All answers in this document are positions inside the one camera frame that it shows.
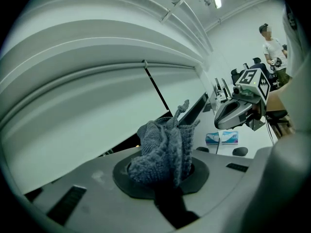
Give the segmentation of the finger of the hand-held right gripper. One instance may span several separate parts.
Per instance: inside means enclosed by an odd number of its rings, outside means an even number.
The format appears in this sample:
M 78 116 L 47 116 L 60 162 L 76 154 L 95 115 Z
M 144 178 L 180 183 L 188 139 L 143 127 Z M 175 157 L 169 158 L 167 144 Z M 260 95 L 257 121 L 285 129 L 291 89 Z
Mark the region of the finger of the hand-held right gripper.
M 246 122 L 251 103 L 243 100 L 229 100 L 218 109 L 214 125 L 219 130 L 233 129 Z

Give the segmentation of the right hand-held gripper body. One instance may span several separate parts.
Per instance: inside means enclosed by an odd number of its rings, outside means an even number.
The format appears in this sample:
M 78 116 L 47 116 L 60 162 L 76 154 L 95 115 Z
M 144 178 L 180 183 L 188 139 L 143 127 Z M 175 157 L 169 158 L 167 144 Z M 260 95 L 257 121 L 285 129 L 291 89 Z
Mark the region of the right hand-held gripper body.
M 244 124 L 253 131 L 261 128 L 271 85 L 260 68 L 244 71 L 233 87 L 232 98 L 244 106 Z

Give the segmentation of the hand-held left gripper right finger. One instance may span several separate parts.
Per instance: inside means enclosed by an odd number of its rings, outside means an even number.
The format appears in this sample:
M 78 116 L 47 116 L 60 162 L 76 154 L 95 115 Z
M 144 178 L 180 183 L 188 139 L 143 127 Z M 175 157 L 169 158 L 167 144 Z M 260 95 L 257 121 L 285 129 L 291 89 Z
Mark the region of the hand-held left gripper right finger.
M 187 209 L 195 212 L 199 219 L 183 227 L 181 233 L 219 233 L 232 210 L 226 200 L 245 175 L 227 165 L 249 166 L 252 160 L 198 150 L 193 152 L 193 156 L 207 165 L 209 177 L 197 193 L 184 196 Z

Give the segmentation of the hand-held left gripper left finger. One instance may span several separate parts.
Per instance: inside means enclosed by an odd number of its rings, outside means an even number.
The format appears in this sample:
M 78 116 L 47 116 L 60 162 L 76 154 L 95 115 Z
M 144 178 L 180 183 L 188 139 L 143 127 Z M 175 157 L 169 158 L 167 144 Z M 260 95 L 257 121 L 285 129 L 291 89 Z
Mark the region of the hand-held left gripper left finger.
M 139 152 L 139 147 L 94 158 L 47 185 L 33 205 L 49 215 L 71 188 L 84 194 L 64 226 L 77 233 L 171 233 L 174 227 L 153 200 L 140 200 L 122 192 L 113 180 L 114 166 Z

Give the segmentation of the curved black monitor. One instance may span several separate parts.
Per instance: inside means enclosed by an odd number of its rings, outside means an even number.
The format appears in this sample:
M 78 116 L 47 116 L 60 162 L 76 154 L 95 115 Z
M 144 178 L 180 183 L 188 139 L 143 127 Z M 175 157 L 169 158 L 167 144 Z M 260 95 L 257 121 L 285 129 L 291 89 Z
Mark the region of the curved black monitor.
M 214 112 L 207 93 L 204 93 L 200 99 L 192 106 L 189 106 L 185 114 L 180 118 L 180 125 L 191 125 L 195 121 L 200 123 L 195 127 L 193 133 L 193 148 L 196 150 L 207 151 L 216 154 L 218 152 L 219 143 L 207 145 L 206 136 L 210 133 L 218 133 L 214 126 Z

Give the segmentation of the blue knitted cloth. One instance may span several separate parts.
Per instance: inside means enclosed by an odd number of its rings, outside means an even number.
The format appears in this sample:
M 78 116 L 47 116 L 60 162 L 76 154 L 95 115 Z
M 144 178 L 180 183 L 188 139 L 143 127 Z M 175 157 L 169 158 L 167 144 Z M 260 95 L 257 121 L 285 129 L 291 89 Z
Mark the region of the blue knitted cloth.
M 141 126 L 141 155 L 134 158 L 127 173 L 131 180 L 149 187 L 168 185 L 176 188 L 191 170 L 193 135 L 199 120 L 181 125 L 178 117 L 186 112 L 189 100 L 179 105 L 173 117 L 163 117 Z

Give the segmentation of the large curved monitor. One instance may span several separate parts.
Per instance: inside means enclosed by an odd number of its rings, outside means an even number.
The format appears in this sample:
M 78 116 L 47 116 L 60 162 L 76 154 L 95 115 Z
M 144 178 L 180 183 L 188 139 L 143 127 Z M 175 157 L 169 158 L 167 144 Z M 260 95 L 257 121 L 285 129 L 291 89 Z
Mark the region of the large curved monitor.
M 50 183 L 167 112 L 143 68 L 89 75 L 43 94 L 1 131 L 22 194 Z

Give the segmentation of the blue white tissue pack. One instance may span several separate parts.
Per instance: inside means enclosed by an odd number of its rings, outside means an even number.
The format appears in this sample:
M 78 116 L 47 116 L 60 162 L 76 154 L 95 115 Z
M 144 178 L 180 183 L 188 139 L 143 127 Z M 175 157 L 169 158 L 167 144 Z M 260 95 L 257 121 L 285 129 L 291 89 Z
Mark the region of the blue white tissue pack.
M 223 131 L 221 143 L 225 145 L 237 145 L 239 143 L 238 131 Z

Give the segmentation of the black computer mouse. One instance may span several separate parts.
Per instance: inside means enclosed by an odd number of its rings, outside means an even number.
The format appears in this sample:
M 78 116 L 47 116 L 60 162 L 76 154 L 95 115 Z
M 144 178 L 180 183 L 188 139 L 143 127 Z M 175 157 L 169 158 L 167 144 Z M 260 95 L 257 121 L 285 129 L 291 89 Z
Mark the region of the black computer mouse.
M 246 147 L 238 147 L 232 151 L 233 156 L 244 157 L 248 153 L 248 149 Z

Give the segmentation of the white roller blind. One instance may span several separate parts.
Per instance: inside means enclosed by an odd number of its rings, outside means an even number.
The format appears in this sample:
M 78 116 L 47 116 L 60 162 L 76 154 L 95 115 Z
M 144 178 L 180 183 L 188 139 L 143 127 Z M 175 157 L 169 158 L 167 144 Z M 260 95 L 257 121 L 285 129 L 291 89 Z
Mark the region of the white roller blind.
M 183 105 L 186 100 L 189 101 L 189 106 L 194 105 L 206 92 L 193 68 L 149 67 L 147 70 L 168 116 L 174 116 L 178 106 Z M 178 121 L 185 112 L 178 116 Z

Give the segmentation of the white pipe hanger bracket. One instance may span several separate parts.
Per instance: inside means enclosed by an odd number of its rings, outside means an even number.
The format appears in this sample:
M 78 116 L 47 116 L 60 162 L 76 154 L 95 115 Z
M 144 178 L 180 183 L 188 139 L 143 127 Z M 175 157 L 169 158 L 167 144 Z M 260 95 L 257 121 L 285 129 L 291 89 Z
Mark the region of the white pipe hanger bracket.
M 161 23 L 164 23 L 174 12 L 175 10 L 180 7 L 186 0 L 178 0 L 177 2 L 173 2 L 172 9 L 168 9 L 166 15 L 161 20 Z

